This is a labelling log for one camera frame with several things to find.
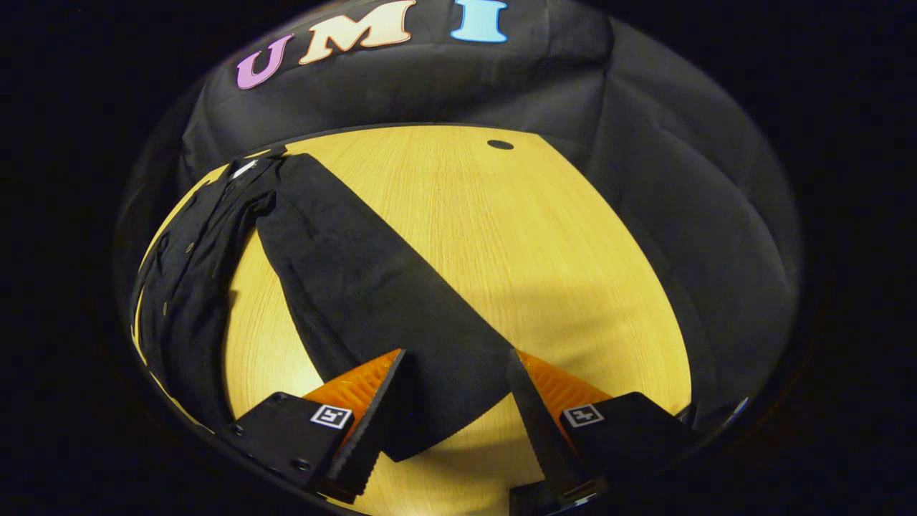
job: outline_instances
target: letter u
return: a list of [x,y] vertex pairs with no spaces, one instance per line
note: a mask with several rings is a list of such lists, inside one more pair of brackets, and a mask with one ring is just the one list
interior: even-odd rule
[[258,84],[267,81],[274,72],[277,72],[277,69],[281,67],[281,61],[283,60],[283,48],[286,46],[287,41],[293,37],[293,34],[284,36],[276,41],[274,41],[268,50],[271,51],[271,56],[268,59],[268,66],[264,70],[254,73],[255,60],[258,56],[261,55],[261,51],[257,51],[247,58],[245,58],[241,63],[238,64],[238,75],[236,77],[236,84],[238,87],[243,90],[248,90],[257,86]]

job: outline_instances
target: screw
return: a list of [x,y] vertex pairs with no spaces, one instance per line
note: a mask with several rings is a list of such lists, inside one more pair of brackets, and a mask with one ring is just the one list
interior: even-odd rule
[[300,471],[309,471],[310,469],[312,469],[312,467],[309,465],[309,463],[305,459],[293,459],[293,461],[290,464],[292,464],[293,467],[295,467],[296,469]]

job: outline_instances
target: beige letter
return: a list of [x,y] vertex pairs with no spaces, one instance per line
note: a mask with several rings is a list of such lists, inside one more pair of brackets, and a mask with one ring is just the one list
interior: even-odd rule
[[404,31],[404,15],[407,8],[415,3],[415,0],[400,0],[383,4],[372,9],[360,21],[353,21],[341,15],[315,24],[309,29],[313,33],[309,50],[299,63],[308,64],[331,55],[331,49],[328,48],[329,39],[346,52],[357,43],[367,29],[370,34],[360,43],[364,47],[381,47],[409,40],[411,35]]

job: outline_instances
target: black cloth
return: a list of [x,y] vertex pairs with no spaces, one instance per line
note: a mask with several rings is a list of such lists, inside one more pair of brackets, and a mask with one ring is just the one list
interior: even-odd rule
[[[200,178],[243,153],[387,124],[538,134],[591,182],[653,267],[685,342],[699,420],[754,396],[785,347],[802,246],[779,160],[742,108],[659,42],[566,0],[504,9],[500,44],[452,39],[462,8],[418,3],[404,19],[410,40],[298,64],[314,23],[361,19],[378,4],[307,13],[219,63],[183,100],[191,113],[172,135],[181,151],[169,151],[168,174]],[[238,63],[259,50],[267,59],[267,45],[290,32],[277,73],[239,90]],[[145,202],[168,213],[181,192],[170,194]],[[130,277],[156,226],[148,209],[126,210],[119,234],[133,249],[116,269]]]
[[194,179],[189,170],[180,171],[176,165],[182,155],[181,134],[191,120],[204,79],[188,88],[162,116],[131,168],[112,240],[118,315],[125,327],[133,321],[127,303],[149,241],[175,203],[199,179]]
[[222,354],[228,286],[257,227],[305,349],[325,380],[395,348],[416,363],[411,408],[385,453],[403,460],[509,393],[511,345],[359,197],[309,155],[233,162],[161,234],[143,286],[151,372],[205,425],[231,422]]

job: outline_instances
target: table surface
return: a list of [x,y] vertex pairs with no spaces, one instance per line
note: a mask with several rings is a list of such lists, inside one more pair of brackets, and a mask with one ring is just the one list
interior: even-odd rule
[[[537,135],[403,126],[287,149],[335,174],[516,348],[613,396],[640,391],[673,414],[690,403],[688,356],[649,262],[582,174]],[[224,169],[189,191],[160,231]],[[322,385],[257,231],[230,290],[225,371],[234,413],[278,390],[304,395]],[[366,494],[341,505],[380,516],[503,515],[509,488],[543,478],[509,395],[415,457],[396,464],[382,454]]]

